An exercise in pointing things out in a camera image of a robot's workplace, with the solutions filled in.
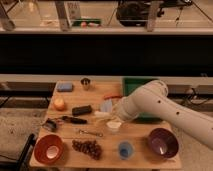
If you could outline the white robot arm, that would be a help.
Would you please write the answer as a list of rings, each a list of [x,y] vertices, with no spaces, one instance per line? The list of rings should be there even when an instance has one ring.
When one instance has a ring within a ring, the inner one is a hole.
[[[123,122],[132,121],[141,113],[153,114],[213,150],[213,117],[179,105],[167,95],[168,86],[163,81],[150,81],[122,97],[111,114]]]

